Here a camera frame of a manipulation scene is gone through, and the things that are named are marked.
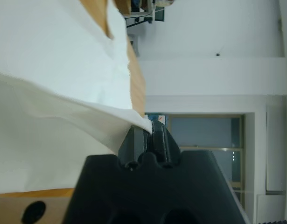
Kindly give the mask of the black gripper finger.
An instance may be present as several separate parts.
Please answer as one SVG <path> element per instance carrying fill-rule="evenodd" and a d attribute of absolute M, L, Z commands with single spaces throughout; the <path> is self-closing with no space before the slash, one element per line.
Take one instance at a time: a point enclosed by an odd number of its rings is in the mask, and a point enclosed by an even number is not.
<path fill-rule="evenodd" d="M 152 121 L 151 152 L 161 164 L 177 166 L 181 151 L 166 126 L 158 120 Z"/>
<path fill-rule="evenodd" d="M 131 126 L 118 151 L 121 163 L 140 162 L 146 152 L 150 133 L 140 127 Z"/>

